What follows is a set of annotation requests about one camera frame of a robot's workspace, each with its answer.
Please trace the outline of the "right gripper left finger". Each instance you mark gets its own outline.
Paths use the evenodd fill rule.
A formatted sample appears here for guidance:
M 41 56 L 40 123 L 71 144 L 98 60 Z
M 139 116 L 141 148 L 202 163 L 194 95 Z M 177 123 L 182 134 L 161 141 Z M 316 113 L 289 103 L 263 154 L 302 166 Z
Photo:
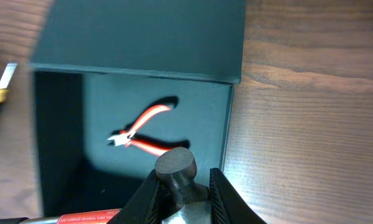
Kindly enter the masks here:
M 161 183 L 153 169 L 139 189 L 107 224 L 158 224 L 161 223 L 159 204 Z

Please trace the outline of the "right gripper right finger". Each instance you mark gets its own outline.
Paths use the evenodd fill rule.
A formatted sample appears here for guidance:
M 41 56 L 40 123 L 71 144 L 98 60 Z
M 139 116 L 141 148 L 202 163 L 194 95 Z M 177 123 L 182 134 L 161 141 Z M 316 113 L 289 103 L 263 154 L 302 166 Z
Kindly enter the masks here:
M 266 224 L 218 168 L 210 169 L 209 198 L 212 224 Z

